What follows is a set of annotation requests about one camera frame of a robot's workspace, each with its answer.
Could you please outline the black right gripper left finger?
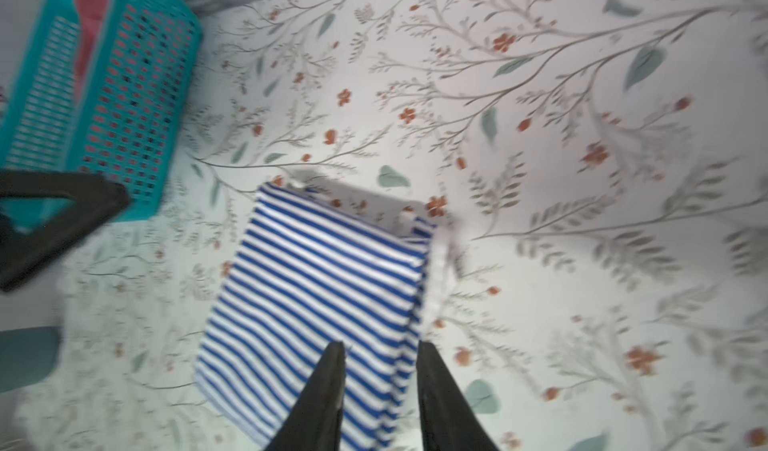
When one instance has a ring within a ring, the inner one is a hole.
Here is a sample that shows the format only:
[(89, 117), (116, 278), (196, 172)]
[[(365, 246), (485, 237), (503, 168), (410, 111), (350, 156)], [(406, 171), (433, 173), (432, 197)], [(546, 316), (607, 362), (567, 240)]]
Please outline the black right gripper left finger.
[(265, 448), (273, 450), (337, 451), (341, 442), (345, 393), (345, 348), (331, 342), (298, 400)]

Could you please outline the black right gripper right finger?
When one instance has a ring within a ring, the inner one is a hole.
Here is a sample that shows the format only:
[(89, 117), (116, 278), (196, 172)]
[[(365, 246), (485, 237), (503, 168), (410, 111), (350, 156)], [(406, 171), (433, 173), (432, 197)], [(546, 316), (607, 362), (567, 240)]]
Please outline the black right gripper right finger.
[(416, 376), (425, 450), (497, 450), (431, 342), (419, 342)]

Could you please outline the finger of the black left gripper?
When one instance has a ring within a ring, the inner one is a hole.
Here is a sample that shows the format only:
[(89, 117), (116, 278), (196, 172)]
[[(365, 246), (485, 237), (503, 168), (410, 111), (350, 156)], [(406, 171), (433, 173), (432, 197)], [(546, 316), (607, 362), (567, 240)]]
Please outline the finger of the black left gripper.
[(30, 232), (1, 224), (1, 291), (13, 292), (129, 207), (128, 197), (73, 201)]
[(125, 186), (103, 175), (69, 172), (1, 171), (1, 197), (66, 199), (67, 212), (114, 217), (132, 204)]

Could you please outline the blue white striped tank top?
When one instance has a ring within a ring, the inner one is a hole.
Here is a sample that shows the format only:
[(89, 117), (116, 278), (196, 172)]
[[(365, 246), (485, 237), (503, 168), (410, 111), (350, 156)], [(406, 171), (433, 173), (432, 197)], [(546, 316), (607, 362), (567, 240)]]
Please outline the blue white striped tank top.
[(451, 238), (411, 211), (393, 231), (310, 190), (262, 185), (204, 330), (199, 391), (265, 447), (339, 342), (340, 446), (388, 448), (419, 340), (456, 282)]

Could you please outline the maroon tank top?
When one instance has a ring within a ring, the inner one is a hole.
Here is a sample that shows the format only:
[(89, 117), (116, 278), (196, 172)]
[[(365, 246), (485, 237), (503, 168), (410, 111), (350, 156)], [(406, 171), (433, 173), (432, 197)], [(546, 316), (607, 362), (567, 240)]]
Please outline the maroon tank top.
[(74, 96), (79, 99), (85, 84), (91, 55), (96, 45), (110, 0), (74, 0), (79, 32), (74, 60)]

